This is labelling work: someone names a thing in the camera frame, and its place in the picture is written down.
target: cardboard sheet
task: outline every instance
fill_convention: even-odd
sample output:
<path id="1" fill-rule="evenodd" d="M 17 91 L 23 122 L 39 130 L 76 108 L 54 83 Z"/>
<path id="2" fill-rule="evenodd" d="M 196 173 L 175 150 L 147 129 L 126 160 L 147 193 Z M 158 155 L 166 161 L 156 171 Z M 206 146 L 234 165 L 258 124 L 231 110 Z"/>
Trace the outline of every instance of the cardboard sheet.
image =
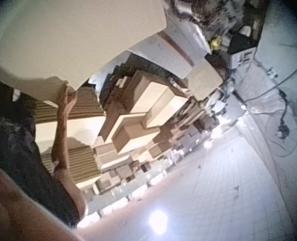
<path id="1" fill-rule="evenodd" d="M 68 116 L 68 148 L 93 145 L 104 121 L 104 110 L 98 103 L 95 90 L 91 87 L 81 87 L 78 90 L 77 102 Z M 36 143 L 40 152 L 49 153 L 56 133 L 57 109 L 37 101 L 35 122 Z"/>
<path id="2" fill-rule="evenodd" d="M 79 147 L 80 145 L 93 145 L 104 121 L 105 116 L 68 120 L 68 148 L 72 149 Z M 54 143 L 56 126 L 57 122 L 36 125 L 36 143 L 40 153 L 45 153 L 51 150 Z"/>
<path id="3" fill-rule="evenodd" d="M 183 79 L 192 70 L 192 64 L 198 64 L 211 51 L 202 31 L 195 24 L 179 19 L 172 8 L 166 10 L 166 15 L 165 33 L 144 39 L 131 47 L 130 51 Z M 165 34 L 172 41 L 167 41 Z"/>
<path id="4" fill-rule="evenodd" d="M 83 189 L 100 177 L 100 172 L 95 163 L 93 152 L 89 147 L 68 150 L 70 173 L 78 188 Z M 51 155 L 42 155 L 42 162 L 51 173 L 53 170 Z"/>
<path id="5" fill-rule="evenodd" d="M 0 81 L 56 102 L 112 58 L 166 27 L 161 0 L 18 0 L 0 11 Z"/>

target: wire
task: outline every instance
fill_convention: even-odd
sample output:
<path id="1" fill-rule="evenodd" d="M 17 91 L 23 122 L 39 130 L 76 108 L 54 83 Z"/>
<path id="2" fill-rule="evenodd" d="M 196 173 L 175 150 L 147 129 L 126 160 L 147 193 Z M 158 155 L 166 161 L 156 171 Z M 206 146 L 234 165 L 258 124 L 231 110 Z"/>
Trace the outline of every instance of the wire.
<path id="1" fill-rule="evenodd" d="M 267 90 L 266 92 L 262 93 L 261 95 L 254 97 L 254 98 L 250 98 L 245 100 L 244 102 L 247 103 L 251 100 L 255 100 L 258 99 L 260 97 L 263 97 L 264 95 L 268 94 L 269 92 L 271 92 L 273 89 L 276 89 L 278 86 L 282 85 L 283 83 L 285 83 L 287 80 L 289 80 L 292 76 L 294 76 L 297 73 L 297 69 L 294 70 L 294 72 L 292 72 L 287 78 L 285 78 L 283 81 L 281 81 L 279 84 L 275 85 L 274 87 L 270 88 L 269 90 Z"/>
<path id="2" fill-rule="evenodd" d="M 279 89 L 279 95 L 280 97 L 283 99 L 284 101 L 284 111 L 282 113 L 282 116 L 280 118 L 280 125 L 284 125 L 284 121 L 283 121 L 283 118 L 285 116 L 285 114 L 287 113 L 287 109 L 288 109 L 288 100 L 287 100 L 287 95 L 281 90 Z"/>

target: hand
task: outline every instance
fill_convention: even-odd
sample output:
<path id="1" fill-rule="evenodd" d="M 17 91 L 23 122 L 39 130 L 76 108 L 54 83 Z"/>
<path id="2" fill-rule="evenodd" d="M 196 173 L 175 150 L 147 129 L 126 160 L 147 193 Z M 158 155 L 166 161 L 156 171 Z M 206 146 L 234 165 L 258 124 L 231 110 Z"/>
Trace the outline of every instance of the hand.
<path id="1" fill-rule="evenodd" d="M 68 117 L 70 111 L 74 107 L 76 101 L 77 101 L 77 92 L 70 92 L 69 93 L 69 85 L 66 81 L 59 93 L 57 104 L 58 104 L 58 115 Z"/>

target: skin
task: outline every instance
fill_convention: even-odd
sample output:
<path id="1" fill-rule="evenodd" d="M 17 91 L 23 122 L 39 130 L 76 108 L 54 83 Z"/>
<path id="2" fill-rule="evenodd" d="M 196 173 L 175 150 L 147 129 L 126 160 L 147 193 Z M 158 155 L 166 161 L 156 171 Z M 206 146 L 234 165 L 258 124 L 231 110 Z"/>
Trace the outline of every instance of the skin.
<path id="1" fill-rule="evenodd" d="M 76 187 L 69 171 L 68 146 L 67 146 L 67 120 L 68 115 L 77 100 L 77 92 L 69 92 L 68 83 L 63 85 L 59 98 L 57 110 L 57 129 L 52 148 L 52 161 L 56 163 L 53 176 L 59 180 L 73 199 L 79 216 L 83 219 L 87 212 L 87 202 L 83 193 Z"/>
<path id="2" fill-rule="evenodd" d="M 0 169 L 0 240 L 82 240 Z"/>
<path id="3" fill-rule="evenodd" d="M 81 219 L 87 213 L 82 192 L 69 173 L 67 148 L 67 119 L 77 100 L 77 93 L 69 93 L 65 83 L 58 99 L 58 124 L 52 149 L 57 166 L 53 176 L 72 197 Z M 53 214 L 28 197 L 15 182 L 0 169 L 0 240 L 82 240 Z"/>

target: person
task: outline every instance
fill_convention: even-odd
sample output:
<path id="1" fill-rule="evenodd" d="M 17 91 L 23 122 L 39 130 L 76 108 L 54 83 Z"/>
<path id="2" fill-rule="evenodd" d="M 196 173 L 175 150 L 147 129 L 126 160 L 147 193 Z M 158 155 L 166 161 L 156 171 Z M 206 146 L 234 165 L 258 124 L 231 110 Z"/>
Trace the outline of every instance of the person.
<path id="1" fill-rule="evenodd" d="M 70 228 L 87 214 L 83 193 L 69 172 L 68 115 L 77 93 L 59 93 L 52 175 L 35 143 L 35 100 L 0 82 L 0 239 L 80 240 Z"/>

